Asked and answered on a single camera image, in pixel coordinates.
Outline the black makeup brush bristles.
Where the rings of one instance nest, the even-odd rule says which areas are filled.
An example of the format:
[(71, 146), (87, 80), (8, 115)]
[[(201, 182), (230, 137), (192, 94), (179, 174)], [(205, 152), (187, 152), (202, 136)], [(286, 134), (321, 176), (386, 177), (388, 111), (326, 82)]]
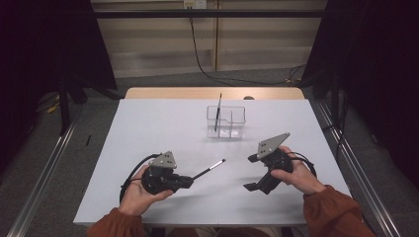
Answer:
[(214, 132), (217, 132), (217, 128), (218, 128), (218, 120), (219, 120), (221, 100), (222, 100), (222, 93), (219, 94), (218, 103), (217, 103), (217, 107), (216, 107), (214, 129), (213, 129)]

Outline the aluminium frame rail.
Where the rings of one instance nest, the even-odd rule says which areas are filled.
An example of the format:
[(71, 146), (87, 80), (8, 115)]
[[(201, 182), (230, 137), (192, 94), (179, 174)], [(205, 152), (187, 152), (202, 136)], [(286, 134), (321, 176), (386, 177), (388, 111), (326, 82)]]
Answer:
[(41, 175), (38, 177), (37, 182), (32, 189), (25, 204), (21, 208), (18, 216), (16, 217), (10, 231), (6, 237), (25, 237), (30, 224), (41, 204), (42, 198), (48, 188), (53, 173), (56, 170), (68, 142), (71, 139), (76, 123), (80, 119), (80, 114), (84, 109), (84, 105), (76, 106), (73, 110), (74, 115), (70, 117), (70, 122), (67, 128), (59, 135), (57, 142), (48, 157), (48, 160), (43, 167)]
[(381, 201), (375, 188), (367, 177), (366, 172), (358, 161), (352, 147), (344, 137), (343, 132), (334, 125), (330, 109), (325, 103), (319, 103), (318, 108), (326, 123), (330, 126), (331, 133), (337, 143), (338, 151), (342, 153), (343, 159), (351, 170), (357, 185), (359, 186), (369, 208), (373, 212), (374, 217), (383, 232), (383, 235), (385, 237), (401, 237), (387, 208)]

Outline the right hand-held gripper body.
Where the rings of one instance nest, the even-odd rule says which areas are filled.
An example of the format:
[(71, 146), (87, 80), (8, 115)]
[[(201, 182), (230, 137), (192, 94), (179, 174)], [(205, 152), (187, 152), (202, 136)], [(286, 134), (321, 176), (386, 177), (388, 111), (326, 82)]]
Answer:
[(268, 172), (257, 183), (257, 189), (268, 195), (281, 182), (271, 175), (272, 170), (283, 170), (291, 173), (293, 162), (291, 158), (280, 149), (280, 145), (290, 136), (289, 132), (265, 139), (258, 144), (257, 159), (267, 168)]

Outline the black metal stand post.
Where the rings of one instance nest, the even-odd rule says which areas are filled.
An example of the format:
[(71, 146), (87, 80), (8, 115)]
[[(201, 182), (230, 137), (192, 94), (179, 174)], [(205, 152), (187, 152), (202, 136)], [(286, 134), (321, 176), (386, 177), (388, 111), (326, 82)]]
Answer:
[(59, 105), (61, 114), (61, 131), (63, 135), (70, 126), (70, 113), (68, 107), (68, 97), (65, 87), (65, 78), (61, 77), (58, 81)]

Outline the person's left hand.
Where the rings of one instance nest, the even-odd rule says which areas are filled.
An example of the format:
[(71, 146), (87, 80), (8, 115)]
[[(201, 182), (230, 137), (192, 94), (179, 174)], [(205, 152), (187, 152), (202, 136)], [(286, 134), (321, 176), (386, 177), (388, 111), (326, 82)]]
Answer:
[(142, 166), (132, 177), (123, 200), (118, 207), (119, 212), (130, 216), (141, 216), (155, 202), (164, 200), (173, 195), (171, 190), (152, 195), (142, 186), (141, 178), (147, 168), (147, 165)]

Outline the person's right hand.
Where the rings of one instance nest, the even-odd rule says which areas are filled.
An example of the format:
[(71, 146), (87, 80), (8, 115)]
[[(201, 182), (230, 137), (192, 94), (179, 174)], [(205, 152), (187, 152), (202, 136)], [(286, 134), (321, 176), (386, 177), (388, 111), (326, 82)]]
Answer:
[(323, 192), (326, 187), (309, 171), (301, 160), (293, 160), (293, 171), (272, 170), (271, 175), (287, 185), (294, 186), (307, 196)]

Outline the thin black makeup brush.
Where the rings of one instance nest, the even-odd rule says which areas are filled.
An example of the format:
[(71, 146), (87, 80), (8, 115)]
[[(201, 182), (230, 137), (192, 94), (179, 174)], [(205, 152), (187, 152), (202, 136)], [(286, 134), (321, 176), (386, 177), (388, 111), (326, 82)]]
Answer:
[(206, 168), (205, 170), (203, 170), (202, 172), (200, 172), (198, 175), (194, 176), (192, 179), (196, 180), (199, 177), (203, 176), (204, 174), (210, 172), (211, 170), (213, 170), (214, 168), (216, 168), (217, 166), (221, 165), (222, 163), (224, 163), (226, 161), (226, 159), (222, 159), (220, 161), (218, 161), (217, 163), (213, 164), (212, 166)]

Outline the clear plastic divided organizer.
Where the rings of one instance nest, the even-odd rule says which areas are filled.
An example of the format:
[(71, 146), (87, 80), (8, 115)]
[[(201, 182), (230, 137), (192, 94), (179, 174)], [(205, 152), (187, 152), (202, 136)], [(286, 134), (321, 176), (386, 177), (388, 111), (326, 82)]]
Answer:
[(214, 121), (217, 106), (207, 107), (207, 126), (209, 138), (241, 138), (242, 128), (246, 123), (244, 107), (220, 106), (217, 132)]

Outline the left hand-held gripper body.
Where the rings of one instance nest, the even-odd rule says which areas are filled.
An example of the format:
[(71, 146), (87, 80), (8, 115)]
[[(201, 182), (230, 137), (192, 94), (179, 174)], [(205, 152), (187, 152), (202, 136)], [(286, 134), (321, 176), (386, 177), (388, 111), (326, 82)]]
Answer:
[(158, 154), (148, 163), (148, 168), (144, 171), (141, 183), (142, 186), (153, 195), (170, 190), (177, 191), (177, 175), (174, 170), (177, 168), (174, 155), (171, 151)]

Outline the white wall socket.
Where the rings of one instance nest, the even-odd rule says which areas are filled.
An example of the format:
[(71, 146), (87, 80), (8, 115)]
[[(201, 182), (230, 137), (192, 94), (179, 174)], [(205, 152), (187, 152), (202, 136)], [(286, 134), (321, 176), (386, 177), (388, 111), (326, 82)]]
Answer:
[(203, 10), (207, 7), (207, 0), (183, 0), (185, 9)]

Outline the white table cover sheet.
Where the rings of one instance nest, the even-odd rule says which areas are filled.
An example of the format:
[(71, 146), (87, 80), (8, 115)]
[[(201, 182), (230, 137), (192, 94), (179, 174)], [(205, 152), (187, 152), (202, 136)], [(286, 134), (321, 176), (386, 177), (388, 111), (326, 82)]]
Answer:
[(93, 176), (74, 218), (89, 226), (119, 203), (121, 186), (145, 157), (172, 151), (177, 173), (196, 176), (222, 159), (224, 163), (153, 204), (143, 215), (151, 226), (302, 225), (303, 199), (291, 186), (268, 195), (248, 192), (266, 167), (250, 163), (260, 141), (289, 132), (285, 144), (313, 163), (318, 179), (345, 194), (347, 184), (335, 162), (309, 101), (238, 100), (246, 123), (238, 139), (208, 137), (210, 100), (136, 100), (120, 102)]

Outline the black curtain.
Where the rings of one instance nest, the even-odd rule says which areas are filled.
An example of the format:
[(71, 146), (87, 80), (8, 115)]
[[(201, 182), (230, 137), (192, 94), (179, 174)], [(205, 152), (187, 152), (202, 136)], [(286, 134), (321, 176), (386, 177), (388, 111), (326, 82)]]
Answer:
[(91, 0), (0, 0), (0, 99), (38, 97), (60, 79), (117, 87)]
[(344, 90), (419, 188), (419, 0), (327, 0), (302, 82)]

